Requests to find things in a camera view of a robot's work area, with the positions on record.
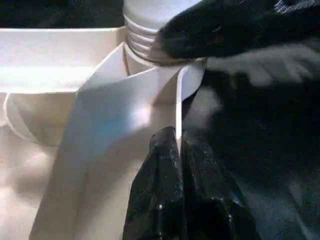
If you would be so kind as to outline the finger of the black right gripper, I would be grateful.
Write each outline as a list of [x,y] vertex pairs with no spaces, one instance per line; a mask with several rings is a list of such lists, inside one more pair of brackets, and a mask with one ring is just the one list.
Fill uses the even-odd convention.
[[157,32],[151,57],[160,63],[225,58],[319,35],[317,0],[203,0]]

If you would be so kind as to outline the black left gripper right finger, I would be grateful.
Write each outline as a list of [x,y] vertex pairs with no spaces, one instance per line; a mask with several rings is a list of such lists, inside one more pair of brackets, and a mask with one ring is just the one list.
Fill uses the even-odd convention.
[[190,240],[257,240],[244,196],[201,132],[181,139],[184,205]]

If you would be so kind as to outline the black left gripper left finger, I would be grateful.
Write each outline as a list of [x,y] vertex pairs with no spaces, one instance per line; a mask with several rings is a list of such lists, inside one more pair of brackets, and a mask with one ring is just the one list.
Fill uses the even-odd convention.
[[130,189],[122,239],[182,240],[186,236],[184,188],[176,131],[155,133]]

